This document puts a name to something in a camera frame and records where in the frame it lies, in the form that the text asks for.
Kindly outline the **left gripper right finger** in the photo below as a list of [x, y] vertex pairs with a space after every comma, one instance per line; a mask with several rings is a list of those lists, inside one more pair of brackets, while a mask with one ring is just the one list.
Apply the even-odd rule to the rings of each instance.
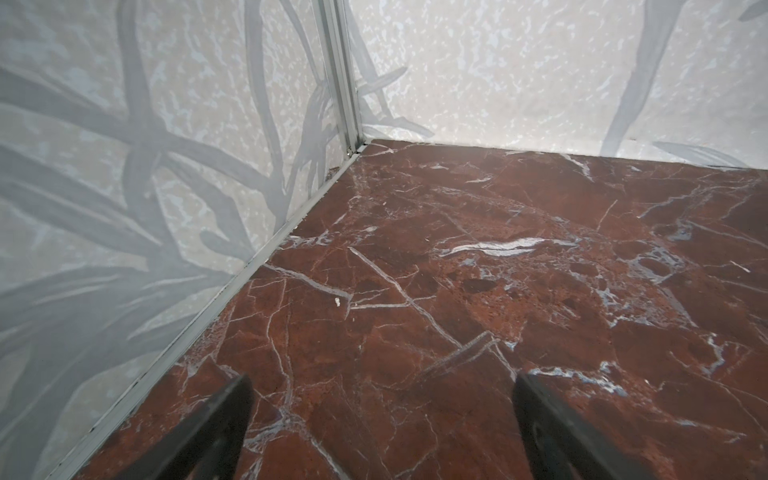
[[535, 479], [652, 479], [534, 375], [519, 373], [512, 403]]

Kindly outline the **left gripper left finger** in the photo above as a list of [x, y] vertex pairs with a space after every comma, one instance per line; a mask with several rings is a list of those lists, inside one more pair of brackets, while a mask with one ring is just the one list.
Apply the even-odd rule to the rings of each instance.
[[249, 377], [233, 379], [116, 477], [232, 479], [253, 402]]

